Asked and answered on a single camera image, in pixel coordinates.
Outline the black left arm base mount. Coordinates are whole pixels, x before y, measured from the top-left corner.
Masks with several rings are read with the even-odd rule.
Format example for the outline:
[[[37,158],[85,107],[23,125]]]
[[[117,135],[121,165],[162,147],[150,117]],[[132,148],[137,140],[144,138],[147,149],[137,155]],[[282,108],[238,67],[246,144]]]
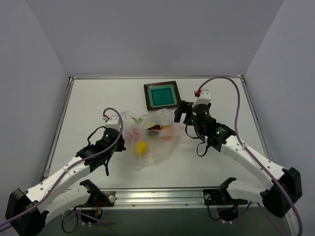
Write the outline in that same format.
[[[113,190],[101,191],[92,181],[84,180],[80,185],[87,189],[89,198],[83,208],[91,207],[93,209],[83,209],[81,212],[98,220],[103,216],[102,207],[113,207],[116,200],[116,192]]]

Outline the aluminium table frame rail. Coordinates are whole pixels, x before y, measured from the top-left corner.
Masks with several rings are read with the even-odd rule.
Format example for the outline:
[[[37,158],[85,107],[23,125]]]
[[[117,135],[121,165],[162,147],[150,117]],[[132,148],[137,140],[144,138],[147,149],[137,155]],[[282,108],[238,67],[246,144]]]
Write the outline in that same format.
[[[109,77],[73,78],[66,96],[65,112],[56,142],[49,157],[48,177],[63,168],[82,148],[95,144],[106,128],[103,117],[118,115],[123,133],[121,112],[136,115],[153,112],[146,106],[144,85],[176,81],[181,100],[194,103],[194,91],[207,89],[211,94],[210,115],[217,122],[236,132],[238,140],[271,160],[262,143],[261,132],[254,121],[252,108],[244,91],[244,79],[215,77]],[[144,225],[157,210],[158,220],[170,222],[171,211],[205,209],[203,190],[219,187],[229,177],[242,182],[259,184],[244,167],[218,152],[197,136],[192,125],[184,124],[185,114],[179,123],[182,136],[170,158],[141,169],[131,168],[124,151],[115,152],[108,163],[108,173],[100,166],[89,175],[68,187],[61,196],[48,205],[47,222],[63,213],[81,214],[87,222],[98,219],[83,214],[89,198],[87,189],[80,185],[92,181],[101,191],[113,190],[116,200],[113,207],[102,207],[103,216],[111,229],[125,230],[128,224]]]

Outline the orange fake fruit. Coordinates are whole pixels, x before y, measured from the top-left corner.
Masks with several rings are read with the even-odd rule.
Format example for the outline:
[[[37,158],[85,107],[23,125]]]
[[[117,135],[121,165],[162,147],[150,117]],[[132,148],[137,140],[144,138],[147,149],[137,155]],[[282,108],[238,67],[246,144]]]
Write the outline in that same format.
[[[176,136],[177,130],[174,126],[164,125],[161,127],[160,136],[165,141],[171,141]]]

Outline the red fake fruit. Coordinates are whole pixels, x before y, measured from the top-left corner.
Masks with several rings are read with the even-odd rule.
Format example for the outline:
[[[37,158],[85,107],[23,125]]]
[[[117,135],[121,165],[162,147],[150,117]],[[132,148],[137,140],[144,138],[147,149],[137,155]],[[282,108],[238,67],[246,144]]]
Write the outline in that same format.
[[[137,140],[141,136],[141,129],[138,126],[132,126],[127,131],[127,138],[129,140]]]

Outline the dark red fake plum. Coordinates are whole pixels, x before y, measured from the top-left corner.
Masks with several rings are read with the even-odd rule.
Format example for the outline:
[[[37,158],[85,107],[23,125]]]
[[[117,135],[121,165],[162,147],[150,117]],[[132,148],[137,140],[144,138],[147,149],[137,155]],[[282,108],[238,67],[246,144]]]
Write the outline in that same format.
[[[152,125],[150,127],[146,128],[148,135],[150,136],[156,136],[159,134],[160,130],[161,130],[161,126],[160,125]]]

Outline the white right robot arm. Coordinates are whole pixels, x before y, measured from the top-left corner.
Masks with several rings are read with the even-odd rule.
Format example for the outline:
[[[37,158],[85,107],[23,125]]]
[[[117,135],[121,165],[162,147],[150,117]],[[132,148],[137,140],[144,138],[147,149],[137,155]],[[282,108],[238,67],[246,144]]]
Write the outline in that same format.
[[[230,177],[220,186],[219,198],[224,203],[240,199],[262,204],[276,217],[284,217],[302,197],[301,175],[291,167],[286,169],[238,140],[236,132],[210,116],[210,104],[180,101],[175,110],[175,122],[185,114],[184,124],[192,125],[206,147],[230,157],[259,181],[242,182]]]

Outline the yellow fake lemon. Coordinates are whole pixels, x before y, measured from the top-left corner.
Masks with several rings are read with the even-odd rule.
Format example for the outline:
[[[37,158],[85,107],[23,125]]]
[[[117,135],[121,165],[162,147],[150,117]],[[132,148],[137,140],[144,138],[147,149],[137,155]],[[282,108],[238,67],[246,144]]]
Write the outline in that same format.
[[[135,154],[143,156],[147,153],[148,150],[148,143],[146,141],[139,141],[135,145]]]

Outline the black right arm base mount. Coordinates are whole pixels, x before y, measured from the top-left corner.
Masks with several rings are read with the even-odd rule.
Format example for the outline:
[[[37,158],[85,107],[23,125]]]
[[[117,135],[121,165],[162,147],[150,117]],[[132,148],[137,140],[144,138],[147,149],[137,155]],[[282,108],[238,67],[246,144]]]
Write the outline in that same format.
[[[239,219],[251,205],[251,202],[242,199],[233,199],[230,196],[227,188],[235,181],[236,178],[229,177],[219,187],[203,190],[204,205],[207,207],[208,215],[212,220],[221,220],[222,223],[228,222],[229,224],[232,224]],[[223,207],[217,209],[217,217],[214,217],[210,213],[210,206]]]

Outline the square teal dark-rimmed plate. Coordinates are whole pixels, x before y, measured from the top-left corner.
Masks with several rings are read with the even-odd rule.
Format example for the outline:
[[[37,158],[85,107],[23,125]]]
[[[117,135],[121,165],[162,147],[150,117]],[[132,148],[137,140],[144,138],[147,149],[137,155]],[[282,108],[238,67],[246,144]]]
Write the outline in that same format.
[[[144,94],[148,111],[177,108],[181,101],[176,81],[145,84]]]

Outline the translucent printed plastic bag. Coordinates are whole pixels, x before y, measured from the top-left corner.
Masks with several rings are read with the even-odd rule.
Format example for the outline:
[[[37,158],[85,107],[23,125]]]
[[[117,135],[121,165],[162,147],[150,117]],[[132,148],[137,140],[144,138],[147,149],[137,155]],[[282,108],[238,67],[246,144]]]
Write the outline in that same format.
[[[134,170],[141,170],[147,167],[156,166],[168,158],[178,146],[182,131],[181,126],[174,122],[174,112],[170,109],[160,109],[157,111],[136,115],[131,111],[121,112],[123,119],[123,138],[125,140],[126,151],[124,155],[131,168]],[[160,136],[160,132],[156,136],[150,136],[146,128],[152,125],[172,125],[176,128],[177,133],[173,140],[165,141]],[[138,126],[141,129],[141,136],[137,140],[129,140],[127,138],[127,131],[132,126]],[[147,153],[143,156],[135,154],[135,145],[139,141],[146,141],[148,143]]]

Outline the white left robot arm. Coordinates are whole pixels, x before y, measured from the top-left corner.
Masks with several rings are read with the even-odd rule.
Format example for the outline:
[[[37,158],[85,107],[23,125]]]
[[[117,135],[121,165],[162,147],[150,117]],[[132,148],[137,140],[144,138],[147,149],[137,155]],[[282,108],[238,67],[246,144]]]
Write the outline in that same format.
[[[79,179],[100,166],[108,173],[108,163],[115,152],[125,150],[122,129],[106,127],[95,144],[88,144],[53,175],[25,191],[10,193],[3,226],[10,225],[20,236],[35,236],[45,226],[49,204]]]

